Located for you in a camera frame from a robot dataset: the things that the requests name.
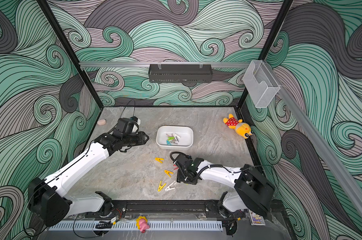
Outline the yellow orange clothespin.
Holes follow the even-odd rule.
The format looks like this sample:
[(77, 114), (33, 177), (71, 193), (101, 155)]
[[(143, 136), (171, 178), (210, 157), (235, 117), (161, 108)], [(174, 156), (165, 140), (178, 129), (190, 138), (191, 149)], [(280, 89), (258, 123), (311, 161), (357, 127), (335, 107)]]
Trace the yellow orange clothespin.
[(173, 172), (171, 171), (168, 171), (168, 170), (164, 170), (164, 173), (168, 176), (168, 177), (172, 177), (172, 175), (174, 174)]

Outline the white clothespin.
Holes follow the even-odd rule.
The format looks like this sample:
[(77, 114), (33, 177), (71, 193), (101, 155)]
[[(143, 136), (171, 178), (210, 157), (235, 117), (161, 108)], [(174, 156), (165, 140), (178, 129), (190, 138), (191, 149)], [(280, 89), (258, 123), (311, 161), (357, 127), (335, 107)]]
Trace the white clothespin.
[(176, 189), (176, 184), (177, 184), (177, 181), (173, 181), (169, 186), (167, 186), (165, 188), (165, 191), (168, 192), (168, 191), (171, 191), (171, 190), (175, 190)]
[(175, 141), (178, 143), (179, 140), (180, 140), (180, 136), (177, 135), (176, 133), (173, 133), (172, 135), (173, 135), (173, 137), (175, 138)]

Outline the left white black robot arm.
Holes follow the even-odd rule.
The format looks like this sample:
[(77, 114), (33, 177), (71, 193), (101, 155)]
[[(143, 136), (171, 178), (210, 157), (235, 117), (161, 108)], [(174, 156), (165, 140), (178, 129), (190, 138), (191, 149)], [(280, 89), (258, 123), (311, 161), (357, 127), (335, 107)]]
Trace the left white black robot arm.
[(28, 209), (36, 214), (47, 227), (63, 219), (83, 213), (99, 213), (108, 217), (112, 200), (102, 192), (87, 197), (68, 194), (74, 184), (101, 161), (115, 152), (125, 153), (132, 147), (143, 146), (149, 140), (145, 132), (114, 136), (102, 134), (89, 148), (70, 163), (44, 179), (35, 178), (28, 186)]

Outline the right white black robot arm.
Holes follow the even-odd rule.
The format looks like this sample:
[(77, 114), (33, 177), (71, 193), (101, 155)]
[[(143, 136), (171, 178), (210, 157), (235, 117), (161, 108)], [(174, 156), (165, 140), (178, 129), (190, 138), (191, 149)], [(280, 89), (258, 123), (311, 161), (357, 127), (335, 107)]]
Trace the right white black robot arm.
[(241, 168), (231, 168), (202, 158), (193, 159), (181, 152), (170, 153), (170, 158), (178, 167), (178, 183), (196, 185), (202, 180), (214, 181), (234, 189), (224, 192), (217, 203), (217, 210), (223, 217), (244, 210), (262, 217), (268, 215), (275, 186), (255, 166), (245, 164)]

